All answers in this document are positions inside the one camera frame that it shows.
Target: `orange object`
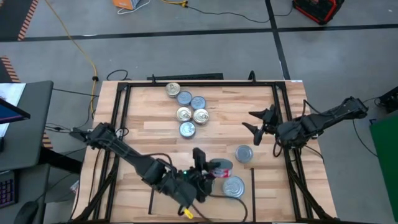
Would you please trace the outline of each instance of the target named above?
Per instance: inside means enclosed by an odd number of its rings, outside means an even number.
[[[137,6],[138,1],[132,2],[131,0],[113,0],[113,4],[116,7],[122,7],[125,9],[133,10]]]

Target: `concrete floor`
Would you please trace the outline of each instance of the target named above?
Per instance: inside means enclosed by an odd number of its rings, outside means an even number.
[[[152,2],[132,14],[119,16],[108,0],[51,0],[54,9],[73,35],[122,34],[236,28],[270,28],[236,16],[213,16],[193,10]],[[290,0],[271,0],[275,14],[290,10]],[[191,0],[204,11],[230,11],[257,20],[267,20],[262,0]],[[346,1],[329,26],[398,23],[395,0]],[[316,27],[297,11],[277,17],[278,27]],[[27,37],[65,35],[59,21],[44,1],[39,5]],[[326,110],[347,96],[363,100],[397,86],[398,29],[336,30],[280,33],[290,76],[303,80],[312,105]],[[143,80],[155,75],[224,73],[225,79],[245,79],[254,70],[258,79],[281,80],[283,75],[272,33],[217,34],[178,37],[79,40],[93,59],[100,80],[116,69],[129,71],[129,78]],[[52,80],[55,88],[89,93],[93,71],[84,56],[68,40],[0,43],[23,82]],[[54,92],[48,122],[72,127],[84,123],[90,98]],[[372,102],[369,119],[383,117]],[[364,142],[374,151],[368,118],[356,121]],[[49,133],[57,152],[67,152],[82,144],[65,134]],[[342,122],[320,137],[333,200],[342,220],[395,223],[377,158],[366,151],[355,136],[352,123]],[[81,159],[83,153],[75,154]],[[64,175],[53,169],[50,183]],[[72,176],[51,190],[46,200],[53,202],[67,193],[78,179]],[[65,221],[71,211],[72,195],[62,203],[49,203],[44,223]]]

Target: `black desk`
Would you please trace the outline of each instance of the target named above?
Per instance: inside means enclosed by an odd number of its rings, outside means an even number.
[[[17,180],[19,182],[18,203],[0,209],[0,222],[4,224],[14,223],[14,219],[21,207],[26,202],[36,200],[45,192],[47,181],[49,179],[50,165],[38,165],[16,170],[16,172]],[[39,203],[39,210],[37,211],[33,221],[34,224],[43,223],[45,210],[44,198],[45,195],[37,201]]]
[[[28,83],[18,108],[28,112],[30,119],[10,123],[0,153],[0,170],[14,170],[37,164],[50,164],[76,174],[81,162],[42,147],[53,82]]]

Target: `wooden tabletop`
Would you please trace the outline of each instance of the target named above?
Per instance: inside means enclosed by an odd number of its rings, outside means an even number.
[[[110,122],[118,82],[103,82],[96,108],[93,126],[100,122]],[[304,85],[301,82],[286,82],[290,107],[293,117],[300,116],[303,99],[306,99]],[[175,99],[169,98],[164,87],[134,87],[131,90],[129,109],[127,111],[126,127],[129,134],[124,141],[142,154],[164,152],[170,155],[173,164],[178,169],[188,169],[193,166],[192,149],[199,147],[206,153],[208,160],[225,158],[233,162],[233,175],[239,176],[245,183],[245,193],[242,200],[248,207],[248,219],[252,221],[252,177],[254,168],[254,186],[257,222],[288,222],[294,221],[292,199],[285,168],[284,156],[274,157],[272,147],[275,139],[264,135],[261,145],[252,144],[253,135],[241,124],[243,121],[261,125],[261,120],[248,114],[248,111],[261,111],[273,104],[270,87],[182,87],[193,96],[203,96],[207,101],[206,109],[210,121],[204,126],[197,126],[193,139],[183,139],[175,119],[179,105]],[[286,121],[282,94],[279,93],[284,120]],[[119,118],[122,110],[119,106]],[[241,164],[234,158],[234,152],[239,145],[248,145],[254,151],[254,157],[248,164]],[[317,141],[308,145],[319,151]],[[87,206],[91,189],[93,173],[95,181],[94,196],[100,179],[104,152],[99,153],[99,159],[94,168],[98,150],[87,150],[81,172],[80,196],[74,217],[77,217]],[[332,216],[336,215],[330,193],[330,187],[322,160],[313,152],[303,149],[302,161],[309,191]],[[221,186],[224,179],[217,179],[214,194],[222,194]],[[152,214],[148,214],[151,189],[141,181],[133,166],[121,160],[116,184],[112,222],[189,222],[186,217],[177,215],[178,205],[165,195],[154,195]],[[300,199],[302,216],[305,216],[302,194],[297,189]],[[108,192],[101,204],[101,215]],[[215,222],[240,222],[244,216],[242,205],[234,200],[224,198],[206,198],[205,203],[194,202],[198,209]],[[203,221],[191,209],[193,221]]]

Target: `tuna can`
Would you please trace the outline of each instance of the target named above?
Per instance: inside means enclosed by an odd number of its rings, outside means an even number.
[[[226,179],[223,184],[223,192],[227,196],[241,198],[244,193],[243,180],[237,176]]]
[[[209,121],[209,113],[205,109],[196,110],[193,113],[193,120],[200,125],[204,125]]]
[[[205,109],[206,100],[201,96],[195,96],[191,100],[191,106],[194,110]]]
[[[192,118],[192,112],[189,108],[181,107],[177,110],[176,117],[179,122],[186,122]]]
[[[177,95],[177,102],[180,106],[189,106],[192,100],[192,95],[188,91],[181,91]]]
[[[169,97],[175,98],[180,93],[180,85],[178,83],[168,83],[166,85],[166,93]]]
[[[180,134],[182,137],[190,139],[195,134],[195,125],[191,122],[185,122],[180,125]]]
[[[219,162],[220,166],[211,170],[210,173],[214,177],[227,178],[232,175],[233,164],[227,159],[212,159],[210,162]]]
[[[248,163],[253,158],[253,150],[249,146],[239,146],[235,151],[235,158],[243,164]]]

